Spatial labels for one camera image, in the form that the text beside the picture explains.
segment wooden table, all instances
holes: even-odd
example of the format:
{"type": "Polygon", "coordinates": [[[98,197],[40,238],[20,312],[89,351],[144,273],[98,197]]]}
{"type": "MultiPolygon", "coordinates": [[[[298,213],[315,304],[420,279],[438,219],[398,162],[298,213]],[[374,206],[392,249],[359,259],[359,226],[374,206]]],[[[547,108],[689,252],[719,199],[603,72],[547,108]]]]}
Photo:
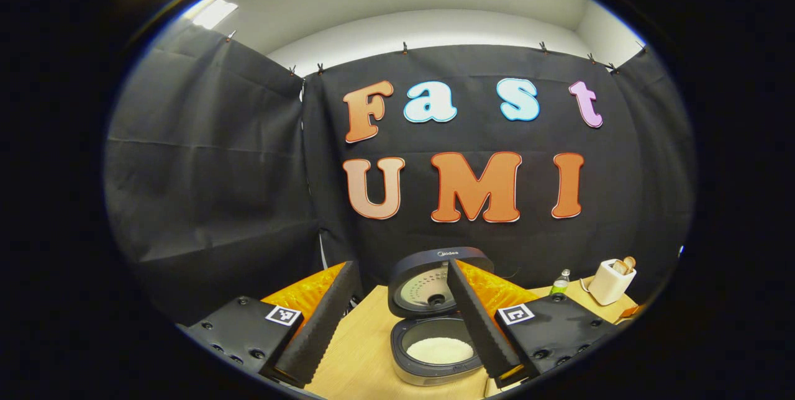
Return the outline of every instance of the wooden table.
{"type": "MultiPolygon", "coordinates": [[[[593,276],[584,279],[586,286],[591,279],[593,276]]],[[[550,288],[529,291],[546,296],[550,288]]],[[[633,300],[624,295],[614,304],[602,307],[580,288],[579,281],[569,284],[566,295],[610,322],[635,306],[633,300]]],[[[385,286],[375,287],[340,321],[312,383],[304,387],[306,391],[328,400],[480,400],[499,392],[483,367],[469,377],[440,386],[414,386],[400,380],[392,366],[389,336],[401,318],[389,311],[386,296],[385,286]]]]}

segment white wall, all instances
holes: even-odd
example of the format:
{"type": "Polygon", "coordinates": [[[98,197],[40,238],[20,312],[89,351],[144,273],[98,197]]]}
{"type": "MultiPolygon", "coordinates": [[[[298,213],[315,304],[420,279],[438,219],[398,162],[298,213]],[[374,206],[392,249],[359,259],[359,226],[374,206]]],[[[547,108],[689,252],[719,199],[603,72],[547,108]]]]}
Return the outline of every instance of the white wall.
{"type": "MultiPolygon", "coordinates": [[[[587,57],[590,47],[573,31],[522,16],[479,10],[434,9],[374,16],[326,29],[287,44],[268,57],[296,75],[409,47],[501,44],[587,57]]],[[[638,45],[632,43],[636,51],[638,45]]]]}
{"type": "Polygon", "coordinates": [[[576,34],[593,53],[594,60],[614,66],[621,66],[641,50],[635,41],[645,45],[630,27],[594,1],[588,1],[576,34]]]}

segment rice cooker lid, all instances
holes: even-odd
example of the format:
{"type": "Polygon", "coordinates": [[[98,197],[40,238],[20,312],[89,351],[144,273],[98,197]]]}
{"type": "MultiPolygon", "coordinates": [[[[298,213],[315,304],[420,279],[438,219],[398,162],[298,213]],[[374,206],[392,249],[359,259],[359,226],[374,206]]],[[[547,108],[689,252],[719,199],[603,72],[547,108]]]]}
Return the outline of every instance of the rice cooker lid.
{"type": "Polygon", "coordinates": [[[472,247],[442,248],[414,253],[395,264],[389,277],[389,311],[402,318],[443,316],[457,311],[447,285],[450,259],[494,272],[494,262],[472,247]]]}

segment water bottle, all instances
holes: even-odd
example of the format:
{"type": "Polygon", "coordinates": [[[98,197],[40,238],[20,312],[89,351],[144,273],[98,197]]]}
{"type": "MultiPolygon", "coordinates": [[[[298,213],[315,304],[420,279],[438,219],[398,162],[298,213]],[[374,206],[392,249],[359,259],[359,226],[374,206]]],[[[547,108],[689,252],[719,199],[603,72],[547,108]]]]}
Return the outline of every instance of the water bottle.
{"type": "Polygon", "coordinates": [[[564,293],[566,291],[566,288],[568,287],[569,273],[570,272],[568,270],[563,270],[563,272],[560,273],[560,277],[555,279],[553,282],[552,289],[549,290],[549,294],[564,293]]]}

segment orange letter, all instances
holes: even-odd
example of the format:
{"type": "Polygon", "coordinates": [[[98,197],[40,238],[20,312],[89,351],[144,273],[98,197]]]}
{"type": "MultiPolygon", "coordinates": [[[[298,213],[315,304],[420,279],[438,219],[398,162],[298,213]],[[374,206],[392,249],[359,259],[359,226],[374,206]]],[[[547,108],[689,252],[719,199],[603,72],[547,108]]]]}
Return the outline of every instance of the orange letter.
{"type": "Polygon", "coordinates": [[[367,171],[369,160],[347,160],[343,168],[348,176],[348,199],[350,205],[361,216],[369,219],[385,220],[398,213],[400,209],[400,170],[406,165],[402,158],[378,160],[378,168],[384,173],[384,202],[372,204],[367,197],[367,171]]]}
{"type": "Polygon", "coordinates": [[[582,155],[577,153],[561,153],[554,158],[560,171],[560,190],[557,193],[557,205],[552,210],[556,219],[576,217],[583,211],[577,202],[579,196],[579,168],[585,163],[582,155]]]}
{"type": "Polygon", "coordinates": [[[435,222],[457,222],[461,218],[461,213],[455,210],[457,196],[470,221],[478,218],[489,197],[489,208],[483,213],[486,222],[515,222],[519,219],[516,171],[522,164],[522,157],[518,154],[495,153],[480,179],[460,153],[439,153],[431,158],[431,164],[439,169],[439,209],[431,213],[435,222]]]}
{"type": "Polygon", "coordinates": [[[356,89],[343,97],[343,102],[348,104],[348,117],[350,118],[350,131],[345,135],[347,143],[359,142],[360,140],[370,139],[378,133],[378,127],[370,125],[370,114],[375,120],[384,117],[384,98],[392,95],[392,83],[384,80],[375,85],[356,89]],[[367,102],[367,98],[372,96],[372,102],[367,102]]]}

